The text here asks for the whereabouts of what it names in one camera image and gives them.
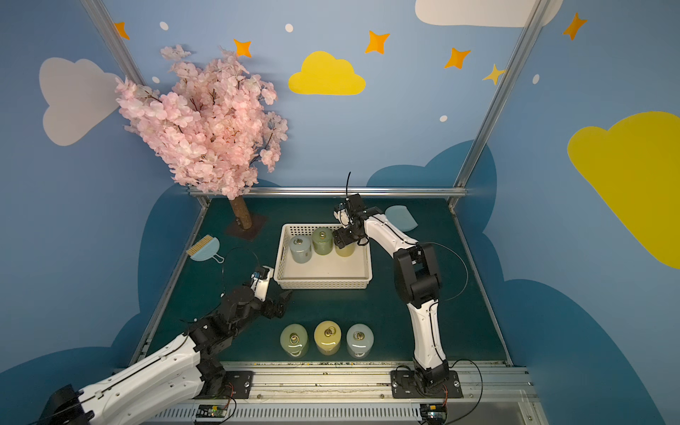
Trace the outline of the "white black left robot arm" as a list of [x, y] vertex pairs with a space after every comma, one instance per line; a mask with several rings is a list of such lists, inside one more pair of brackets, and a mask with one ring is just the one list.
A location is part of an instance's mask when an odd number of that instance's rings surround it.
[[75, 390], [70, 384], [48, 399], [40, 424], [141, 424], [177, 403], [197, 396], [226, 395], [228, 374], [218, 360], [255, 319], [285, 315], [292, 296], [278, 299], [240, 286], [214, 311], [142, 361]]

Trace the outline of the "left side floor rail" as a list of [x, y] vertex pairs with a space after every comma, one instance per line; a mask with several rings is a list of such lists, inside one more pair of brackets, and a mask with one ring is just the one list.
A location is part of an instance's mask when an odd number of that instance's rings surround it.
[[135, 350], [126, 357], [128, 366], [150, 351], [154, 336], [168, 307], [178, 276], [187, 259], [187, 249], [194, 242], [207, 210], [205, 202], [189, 195], [184, 206], [163, 201], [159, 219], [152, 214], [152, 230], [143, 232], [138, 265], [138, 297], [141, 306], [142, 332]]

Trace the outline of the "floor rail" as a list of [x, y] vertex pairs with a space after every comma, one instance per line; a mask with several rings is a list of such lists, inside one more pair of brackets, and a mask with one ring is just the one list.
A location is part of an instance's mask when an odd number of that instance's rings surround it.
[[189, 195], [184, 206], [163, 201], [159, 219], [152, 214], [152, 230], [143, 232], [138, 265], [138, 297], [141, 306], [142, 332], [135, 350], [126, 357], [128, 366], [150, 351], [154, 336], [168, 307], [178, 276], [187, 259], [187, 249], [194, 242], [207, 210], [205, 202]]
[[474, 276], [474, 279], [476, 281], [476, 285], [477, 285], [477, 287], [478, 287], [478, 289], [479, 289], [479, 291], [480, 291], [480, 293], [483, 297], [486, 309], [487, 309], [487, 311], [490, 315], [490, 319], [492, 321], [496, 335], [499, 338], [499, 341], [500, 341], [501, 346], [503, 348], [503, 351], [504, 351], [504, 354], [505, 354], [504, 364], [507, 367], [514, 367], [515, 363], [513, 362], [512, 358], [511, 358], [510, 352], [508, 350], [508, 346], [506, 345], [506, 340], [505, 340], [505, 338], [502, 334], [501, 328], [499, 327], [499, 322], [498, 322], [497, 316], [495, 315], [495, 313], [493, 311], [492, 304], [490, 302], [490, 299], [488, 298], [488, 294], [485, 290], [485, 286], [483, 285], [483, 280], [482, 280], [482, 278], [479, 274], [479, 270], [478, 270], [478, 267], [476, 265], [474, 256], [473, 256], [472, 251], [469, 247], [469, 243], [467, 242], [467, 238], [465, 236], [462, 225], [460, 224], [459, 216], [458, 216], [457, 212], [455, 211], [455, 207], [457, 205], [457, 202], [458, 202], [457, 198], [454, 198], [454, 197], [449, 198], [447, 200], [448, 209], [449, 209], [451, 215], [453, 216], [453, 220], [454, 220], [455, 226], [457, 228], [457, 232], [459, 234], [463, 249], [466, 253], [467, 259], [469, 261], [469, 265], [471, 265], [473, 276]]

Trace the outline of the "left aluminium frame post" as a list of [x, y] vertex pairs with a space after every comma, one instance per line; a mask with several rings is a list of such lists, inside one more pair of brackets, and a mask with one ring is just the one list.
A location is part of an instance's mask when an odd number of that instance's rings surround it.
[[113, 55], [123, 74], [135, 84], [145, 85], [146, 81], [123, 38], [120, 36], [118, 29], [115, 27], [104, 2], [100, 0], [81, 0], [81, 5], [90, 17], [99, 35], [103, 38], [104, 44]]

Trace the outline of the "white perforated plastic basket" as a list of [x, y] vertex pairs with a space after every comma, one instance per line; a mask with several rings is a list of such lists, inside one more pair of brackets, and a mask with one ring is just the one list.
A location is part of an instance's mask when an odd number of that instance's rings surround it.
[[281, 230], [280, 243], [274, 266], [274, 279], [285, 290], [363, 290], [373, 278], [370, 247], [357, 246], [352, 256], [343, 258], [336, 254], [335, 246], [330, 254], [321, 256], [312, 251], [312, 258], [305, 264], [297, 264], [291, 257], [289, 242], [293, 236], [311, 238], [316, 228], [337, 230], [336, 224], [285, 224]]

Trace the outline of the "dark green tea canister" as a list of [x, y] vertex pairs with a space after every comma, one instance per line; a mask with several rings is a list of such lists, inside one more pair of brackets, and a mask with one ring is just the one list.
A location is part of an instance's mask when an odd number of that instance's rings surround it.
[[302, 358], [309, 348], [309, 338], [304, 326], [298, 323], [285, 327], [280, 335], [280, 345], [292, 358]]

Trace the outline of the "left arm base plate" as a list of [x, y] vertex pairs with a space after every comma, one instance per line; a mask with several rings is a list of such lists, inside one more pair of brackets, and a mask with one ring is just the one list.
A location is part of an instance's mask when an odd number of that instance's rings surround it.
[[250, 398], [254, 372], [251, 370], [228, 370], [217, 378], [212, 397], [224, 400], [232, 396], [235, 400]]

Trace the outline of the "rear aluminium frame rail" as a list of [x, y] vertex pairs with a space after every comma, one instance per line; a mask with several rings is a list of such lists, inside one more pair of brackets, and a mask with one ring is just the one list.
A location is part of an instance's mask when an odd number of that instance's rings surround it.
[[[254, 187], [246, 196], [259, 198], [343, 198], [344, 187]], [[367, 198], [463, 198], [464, 188], [349, 188]]]

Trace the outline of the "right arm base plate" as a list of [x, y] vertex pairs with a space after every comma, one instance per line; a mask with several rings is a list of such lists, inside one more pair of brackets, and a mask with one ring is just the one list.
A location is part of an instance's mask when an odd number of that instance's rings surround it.
[[429, 387], [423, 387], [415, 372], [406, 368], [391, 370], [390, 379], [393, 398], [463, 398], [460, 378], [453, 369], [442, 384]]

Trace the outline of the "blue grey tea canister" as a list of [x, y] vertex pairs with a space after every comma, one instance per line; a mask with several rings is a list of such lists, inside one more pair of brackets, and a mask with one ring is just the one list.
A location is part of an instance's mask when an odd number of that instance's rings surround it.
[[348, 329], [346, 343], [348, 352], [352, 357], [355, 359], [364, 359], [370, 354], [370, 351], [373, 348], [375, 336], [368, 325], [356, 323]]
[[313, 243], [310, 237], [296, 235], [290, 239], [289, 251], [292, 259], [298, 264], [305, 264], [312, 258]]

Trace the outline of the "pink cherry blossom tree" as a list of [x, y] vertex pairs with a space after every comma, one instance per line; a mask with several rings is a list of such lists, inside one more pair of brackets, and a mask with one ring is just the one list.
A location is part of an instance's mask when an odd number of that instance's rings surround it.
[[244, 195], [258, 184], [258, 166], [274, 172], [288, 122], [269, 111], [274, 84], [250, 73], [235, 51], [204, 67], [190, 62], [180, 44], [166, 46], [177, 82], [161, 93], [128, 78], [115, 92], [120, 114], [169, 167], [176, 183], [227, 198], [241, 230], [253, 227]]

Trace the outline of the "blue hand brush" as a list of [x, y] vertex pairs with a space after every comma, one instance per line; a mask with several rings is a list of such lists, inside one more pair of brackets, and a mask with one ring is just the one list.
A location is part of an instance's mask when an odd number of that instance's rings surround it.
[[186, 253], [191, 260], [196, 262], [214, 260], [218, 264], [223, 264], [225, 258], [219, 255], [220, 247], [221, 243], [218, 238], [206, 235], [187, 249]]

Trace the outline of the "light blue plastic dustpan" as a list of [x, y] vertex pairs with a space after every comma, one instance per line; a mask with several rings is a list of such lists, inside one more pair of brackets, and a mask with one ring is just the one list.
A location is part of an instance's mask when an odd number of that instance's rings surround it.
[[386, 219], [401, 232], [407, 233], [418, 227], [414, 216], [405, 205], [392, 205], [385, 210]]

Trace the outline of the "right side floor rail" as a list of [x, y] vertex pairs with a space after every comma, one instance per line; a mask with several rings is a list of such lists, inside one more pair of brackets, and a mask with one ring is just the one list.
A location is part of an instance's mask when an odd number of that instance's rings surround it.
[[492, 321], [496, 335], [499, 338], [499, 341], [500, 341], [501, 346], [503, 348], [503, 351], [504, 351], [504, 354], [505, 354], [504, 364], [507, 367], [514, 367], [515, 363], [513, 362], [512, 358], [511, 358], [510, 352], [508, 350], [508, 346], [506, 345], [506, 340], [505, 340], [505, 338], [502, 334], [501, 328], [499, 327], [499, 322], [498, 322], [497, 316], [495, 315], [495, 313], [493, 311], [492, 304], [490, 302], [490, 299], [488, 298], [488, 294], [485, 290], [485, 286], [483, 285], [483, 280], [482, 280], [482, 278], [479, 274], [479, 270], [478, 270], [478, 267], [476, 265], [474, 256], [473, 256], [472, 251], [469, 247], [469, 243], [467, 242], [467, 238], [465, 236], [462, 225], [460, 224], [459, 216], [458, 216], [457, 212], [455, 211], [455, 207], [457, 205], [457, 202], [458, 202], [457, 198], [454, 198], [454, 197], [449, 198], [447, 200], [448, 209], [449, 209], [451, 215], [453, 216], [453, 220], [454, 220], [455, 226], [457, 228], [457, 232], [459, 234], [463, 249], [466, 253], [467, 259], [469, 261], [469, 265], [471, 265], [473, 276], [474, 276], [474, 279], [476, 281], [476, 285], [477, 285], [477, 287], [478, 287], [478, 289], [479, 289], [479, 291], [480, 291], [480, 293], [483, 297], [486, 309], [487, 309], [487, 311], [490, 315], [490, 319]]

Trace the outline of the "aluminium frame post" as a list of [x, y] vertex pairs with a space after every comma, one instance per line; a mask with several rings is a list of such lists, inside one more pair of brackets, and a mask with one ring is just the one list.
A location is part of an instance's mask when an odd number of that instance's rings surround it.
[[461, 195], [450, 196], [447, 200], [448, 208], [452, 214], [455, 214], [455, 207], [458, 204], [459, 199], [467, 195], [469, 179], [473, 175], [483, 150], [491, 138], [492, 132], [501, 117], [506, 102], [508, 102], [513, 88], [515, 88], [515, 83], [520, 77], [522, 69], [526, 64], [543, 27], [550, 21], [549, 15], [552, 15], [553, 10], [559, 11], [561, 4], [561, 1], [540, 0], [536, 1], [529, 11], [528, 20], [525, 23], [522, 33], [520, 33], [518, 41], [515, 44], [515, 49], [508, 60], [506, 72], [502, 76], [502, 81], [499, 83], [498, 88], [494, 93], [482, 125], [467, 152], [461, 165], [460, 172], [453, 185], [453, 189], [460, 191]]
[[120, 36], [118, 29], [115, 27], [104, 2], [100, 0], [81, 0], [81, 5], [90, 17], [99, 35], [103, 38], [104, 44], [113, 55], [123, 74], [135, 84], [145, 85], [146, 81], [123, 38]]

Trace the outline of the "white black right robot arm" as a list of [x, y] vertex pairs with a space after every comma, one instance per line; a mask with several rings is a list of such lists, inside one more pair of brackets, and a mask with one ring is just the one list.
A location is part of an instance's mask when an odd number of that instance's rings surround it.
[[351, 212], [349, 205], [340, 205], [334, 216], [341, 225], [333, 232], [339, 247], [375, 241], [391, 255], [396, 292], [408, 308], [413, 327], [415, 380], [422, 391], [443, 384], [449, 363], [439, 331], [442, 282], [433, 246], [407, 236], [375, 208]]

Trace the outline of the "front aluminium mounting rail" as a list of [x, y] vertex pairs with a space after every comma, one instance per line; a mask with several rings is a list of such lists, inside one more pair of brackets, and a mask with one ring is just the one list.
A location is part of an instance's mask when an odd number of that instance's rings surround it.
[[527, 370], [461, 361], [453, 369], [463, 398], [393, 398], [396, 362], [245, 363], [254, 372], [250, 398], [197, 396], [141, 424], [544, 424]]

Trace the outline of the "yellow green tea canister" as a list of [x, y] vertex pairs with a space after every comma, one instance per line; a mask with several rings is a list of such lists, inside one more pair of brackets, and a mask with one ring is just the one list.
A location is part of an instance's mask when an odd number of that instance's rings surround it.
[[355, 252], [355, 249], [357, 247], [357, 244], [347, 244], [344, 247], [340, 247], [339, 245], [335, 246], [335, 252], [338, 256], [347, 258], [353, 255]]

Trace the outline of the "right aluminium frame post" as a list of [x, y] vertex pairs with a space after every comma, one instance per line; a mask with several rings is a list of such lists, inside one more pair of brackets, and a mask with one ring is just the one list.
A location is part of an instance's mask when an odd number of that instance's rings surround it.
[[458, 204], [459, 199], [467, 195], [469, 179], [473, 175], [483, 150], [491, 138], [492, 132], [501, 117], [506, 102], [508, 102], [513, 88], [515, 88], [515, 83], [520, 77], [522, 69], [526, 64], [543, 27], [550, 21], [549, 15], [552, 15], [553, 10], [559, 11], [561, 4], [561, 1], [540, 0], [536, 1], [529, 11], [528, 20], [525, 23], [522, 33], [520, 33], [518, 41], [515, 44], [515, 49], [508, 60], [506, 72], [502, 76], [502, 81], [499, 83], [498, 88], [494, 93], [482, 125], [467, 152], [461, 165], [460, 172], [453, 185], [453, 189], [460, 191], [461, 195], [450, 196], [447, 200], [448, 208], [452, 214], [455, 214], [455, 207]]

